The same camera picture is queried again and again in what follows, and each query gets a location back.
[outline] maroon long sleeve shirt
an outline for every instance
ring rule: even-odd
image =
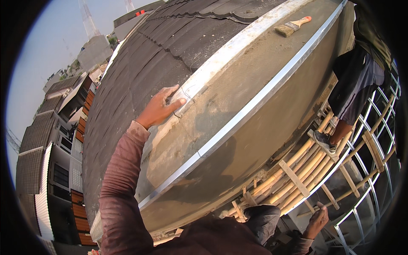
[[[180,237],[153,247],[134,198],[144,143],[150,133],[136,121],[120,138],[108,164],[100,192],[102,252],[110,254],[257,254],[271,253],[258,244],[247,226],[233,217],[196,221]],[[299,239],[293,255],[308,252],[313,240]]]

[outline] hand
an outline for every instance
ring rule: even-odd
[[[309,225],[306,227],[305,232],[303,232],[302,238],[314,239],[329,221],[327,208],[321,202],[317,202],[317,206],[320,210],[315,212],[310,218]]]
[[[186,103],[185,98],[180,98],[176,102],[166,105],[166,98],[178,89],[179,85],[170,88],[162,88],[159,93],[154,95],[146,108],[136,119],[146,130],[151,126],[161,124],[172,112],[179,109]]]

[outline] dark pants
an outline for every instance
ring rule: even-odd
[[[254,233],[259,243],[264,245],[275,233],[280,214],[279,207],[273,205],[249,207],[244,210],[245,217],[249,218],[244,224]]]

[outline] wooden brush handle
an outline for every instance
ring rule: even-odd
[[[290,21],[290,23],[293,23],[293,24],[298,25],[300,27],[302,24],[308,23],[311,20],[312,20],[312,17],[307,16],[307,17],[304,17],[304,18],[302,18],[300,20]]]

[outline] worker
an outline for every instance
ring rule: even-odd
[[[337,144],[352,130],[368,97],[379,85],[388,87],[391,78],[392,59],[387,44],[359,1],[351,1],[357,4],[355,47],[335,60],[333,72],[338,82],[328,98],[339,122],[332,135],[317,130],[313,134],[315,142],[329,154],[336,152]]]
[[[246,223],[239,223],[233,217],[203,217],[186,228],[180,237],[153,246],[134,195],[143,146],[150,135],[147,130],[162,123],[186,102],[181,98],[166,105],[166,98],[177,88],[178,85],[163,88],[152,97],[120,138],[111,157],[99,199],[103,254],[271,254],[263,244],[274,234],[281,214],[280,209],[272,205],[247,208],[244,211],[249,218]],[[327,221],[327,208],[322,206],[311,217],[302,237],[294,241],[292,254],[306,254]]]

